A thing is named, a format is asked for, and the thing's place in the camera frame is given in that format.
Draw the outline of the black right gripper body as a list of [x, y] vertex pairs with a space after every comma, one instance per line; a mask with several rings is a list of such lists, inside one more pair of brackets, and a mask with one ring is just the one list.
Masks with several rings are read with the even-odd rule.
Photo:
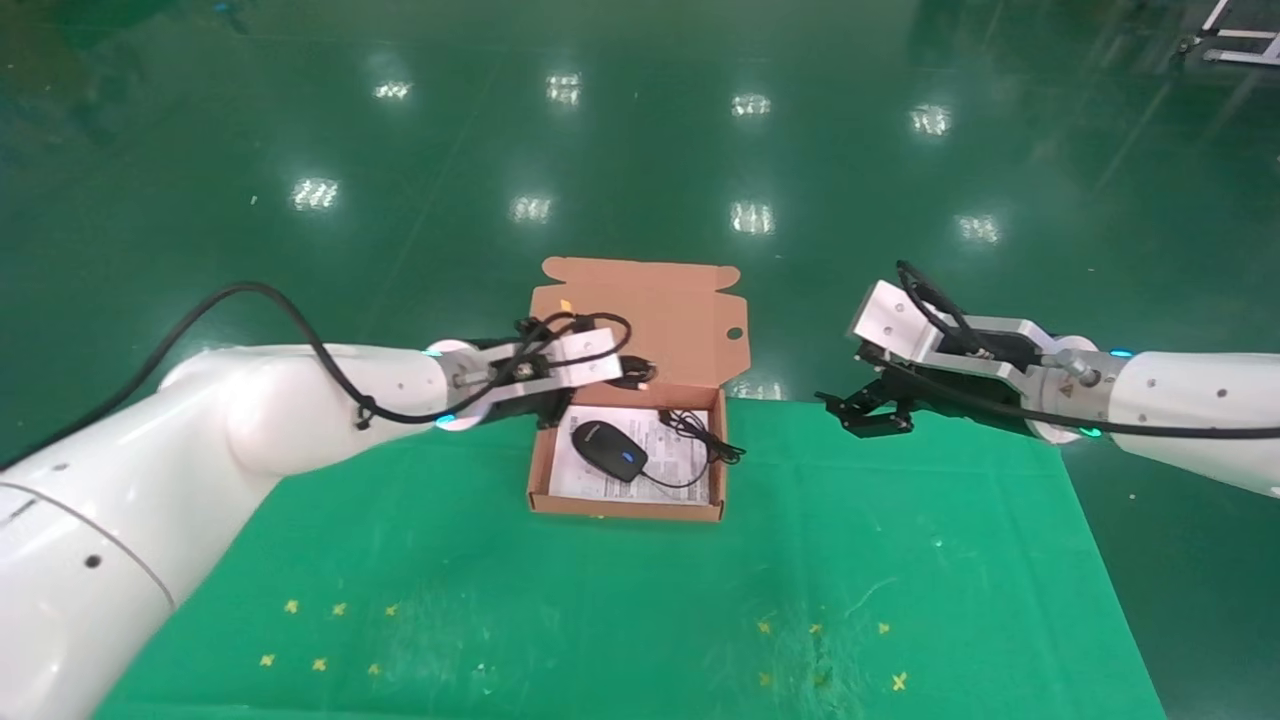
[[856, 392], [858, 413], [873, 413], [888, 404], [902, 402], [931, 413], [951, 413], [951, 402], [946, 397], [906, 378], [906, 374], [913, 374], [942, 386], [947, 380], [946, 373], [928, 366], [890, 361], [881, 348], [859, 348], [856, 359], [876, 370], [876, 379]]

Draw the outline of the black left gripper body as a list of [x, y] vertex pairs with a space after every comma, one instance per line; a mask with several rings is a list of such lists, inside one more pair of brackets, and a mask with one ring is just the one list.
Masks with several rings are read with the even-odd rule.
[[495, 421], [534, 416], [536, 429], [556, 429], [572, 404], [576, 388], [559, 387], [534, 395], [506, 398], [495, 402]]

